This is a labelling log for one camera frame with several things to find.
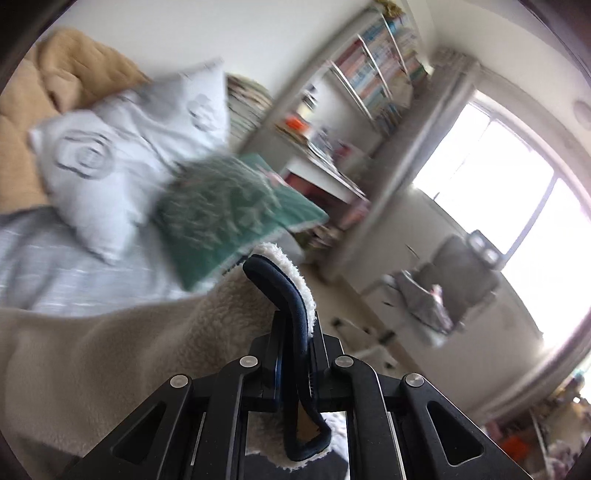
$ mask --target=triangular cutout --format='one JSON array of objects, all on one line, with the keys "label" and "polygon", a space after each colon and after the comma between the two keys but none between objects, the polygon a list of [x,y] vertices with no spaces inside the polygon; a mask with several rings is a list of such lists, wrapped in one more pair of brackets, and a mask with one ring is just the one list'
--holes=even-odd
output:
[{"label": "triangular cutout", "polygon": [[164,417],[166,403],[158,402],[125,436],[113,447],[113,455],[140,465],[148,456],[158,427]]},{"label": "triangular cutout", "polygon": [[427,410],[450,465],[460,465],[482,455],[484,447],[439,403],[430,401]]}]

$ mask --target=green pillow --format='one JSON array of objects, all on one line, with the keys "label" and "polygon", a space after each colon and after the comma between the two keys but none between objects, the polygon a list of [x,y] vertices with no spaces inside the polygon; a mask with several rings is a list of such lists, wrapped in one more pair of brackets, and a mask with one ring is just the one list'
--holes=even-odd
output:
[{"label": "green pillow", "polygon": [[183,286],[192,290],[283,229],[300,232],[328,215],[286,185],[258,155],[193,164],[156,213]]}]

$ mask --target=gray curtain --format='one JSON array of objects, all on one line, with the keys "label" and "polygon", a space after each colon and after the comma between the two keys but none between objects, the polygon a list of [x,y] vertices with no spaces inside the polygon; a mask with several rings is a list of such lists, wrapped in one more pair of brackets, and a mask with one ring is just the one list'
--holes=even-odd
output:
[{"label": "gray curtain", "polygon": [[465,412],[478,425],[511,419],[548,397],[591,352],[591,313],[566,343],[547,353],[535,368],[502,388],[499,395]]},{"label": "gray curtain", "polygon": [[481,73],[475,59],[442,49],[433,63],[435,71],[426,91],[377,150],[362,182],[372,203],[368,215],[347,232],[320,265],[320,274],[327,281],[335,280],[362,248],[396,192],[412,182],[475,92]]}]

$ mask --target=fleece blanket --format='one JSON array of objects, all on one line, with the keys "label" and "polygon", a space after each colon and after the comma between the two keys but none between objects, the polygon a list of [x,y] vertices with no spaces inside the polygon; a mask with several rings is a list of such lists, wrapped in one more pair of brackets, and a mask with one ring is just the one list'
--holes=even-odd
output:
[{"label": "fleece blanket", "polygon": [[0,213],[49,205],[27,142],[30,128],[145,81],[128,58],[73,28],[36,44],[0,95]]},{"label": "fleece blanket", "polygon": [[[311,335],[315,303],[295,266],[273,244],[253,253],[272,260],[298,288]],[[248,353],[269,332],[275,306],[232,269],[206,296],[96,317],[63,318],[0,310],[0,428],[34,480],[50,475],[28,445],[83,456],[172,375],[203,377]],[[339,414],[325,414],[331,445],[346,455]],[[287,459],[281,415],[251,414],[247,453]]]}]

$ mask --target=window pane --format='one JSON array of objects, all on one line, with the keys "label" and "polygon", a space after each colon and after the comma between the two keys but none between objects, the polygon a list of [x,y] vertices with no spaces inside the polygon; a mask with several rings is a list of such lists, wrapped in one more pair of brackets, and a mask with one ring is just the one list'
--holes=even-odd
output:
[{"label": "window pane", "polygon": [[591,306],[591,222],[559,180],[503,269],[549,345],[565,340]]},{"label": "window pane", "polygon": [[480,230],[507,253],[553,174],[539,154],[502,124],[492,122],[435,201],[466,232]]},{"label": "window pane", "polygon": [[415,187],[431,198],[438,194],[474,148],[489,121],[487,114],[473,105],[466,105],[452,129],[414,179]]}]

